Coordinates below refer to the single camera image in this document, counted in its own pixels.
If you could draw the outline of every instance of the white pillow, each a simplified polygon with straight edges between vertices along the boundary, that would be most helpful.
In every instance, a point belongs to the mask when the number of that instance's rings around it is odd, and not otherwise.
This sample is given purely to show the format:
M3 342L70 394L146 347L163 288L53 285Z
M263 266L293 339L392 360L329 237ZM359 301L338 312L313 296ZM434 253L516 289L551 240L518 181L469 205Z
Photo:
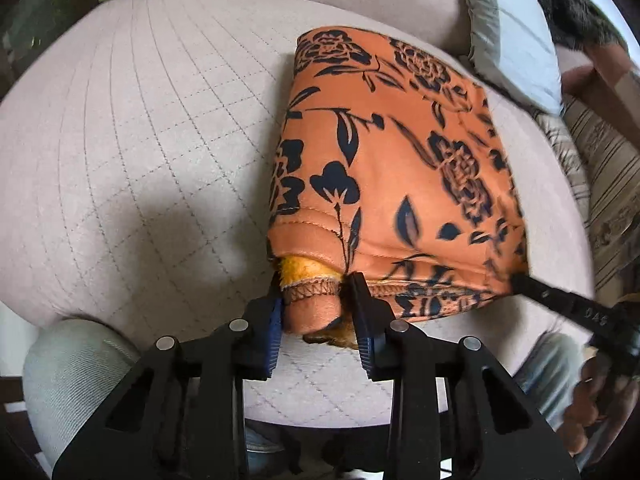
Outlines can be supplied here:
M466 0L476 72L526 107L561 111L560 70L538 0Z

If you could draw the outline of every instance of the person's hand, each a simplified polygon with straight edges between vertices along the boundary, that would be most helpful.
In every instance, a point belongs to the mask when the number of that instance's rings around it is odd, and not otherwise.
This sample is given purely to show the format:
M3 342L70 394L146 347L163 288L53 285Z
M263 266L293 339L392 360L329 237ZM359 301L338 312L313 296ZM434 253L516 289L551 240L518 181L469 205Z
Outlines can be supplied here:
M596 398L602 390L608 372L606 359L589 359L581 371L581 381L574 388L572 404L564 412L558 435L566 449L575 455L587 445L585 429L600 420ZM590 463L597 462L616 439L638 401L638 382L620 377L616 380L614 399L605 413L606 428L591 455Z

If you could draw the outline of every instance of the black flower print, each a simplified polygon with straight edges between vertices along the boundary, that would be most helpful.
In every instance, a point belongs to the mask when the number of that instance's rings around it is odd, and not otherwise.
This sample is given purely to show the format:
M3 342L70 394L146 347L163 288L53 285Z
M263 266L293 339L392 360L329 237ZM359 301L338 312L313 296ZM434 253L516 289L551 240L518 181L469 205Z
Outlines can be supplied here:
M305 189L305 182L292 173L302 166L303 148L304 142L300 139L285 139L278 145L271 177L271 222L276 215L292 215L300 209L298 197Z
M461 206L463 216L476 227L492 215L494 205L479 177L478 161L464 142L450 142L436 132L431 132L429 146L440 163L443 188Z
M414 76L415 79L409 81L409 85L414 90L422 88L438 94L441 93L458 111L470 110L465 89L452 84L449 73L452 68L437 57L404 41L391 38L389 42L396 52L396 63Z
M342 226L342 208L345 205L355 204L360 200L360 187L354 178L347 174L346 168L338 160L329 162L323 169L322 175L312 175L309 178L311 187L319 196L334 204L334 211L338 220L338 232L336 233L342 244L345 272L355 258L356 249L360 243L360 229L362 227L362 208L359 207L351 219L349 237L345 240Z
M340 64L348 60L368 65L371 56L343 30L324 30L311 40L302 40L296 49L294 74L302 72L310 63Z

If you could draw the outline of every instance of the orange floral fabric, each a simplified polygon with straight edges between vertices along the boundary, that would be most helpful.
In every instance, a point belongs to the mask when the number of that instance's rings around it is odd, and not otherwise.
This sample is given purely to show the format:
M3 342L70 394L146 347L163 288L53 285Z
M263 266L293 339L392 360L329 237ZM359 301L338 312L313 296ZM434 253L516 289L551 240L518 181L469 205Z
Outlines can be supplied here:
M350 272L398 316L423 320L509 294L509 276L527 270L525 224L482 87L375 32L324 27L299 38L270 200L270 257L320 265L301 264L315 270L282 283L292 332L340 317Z

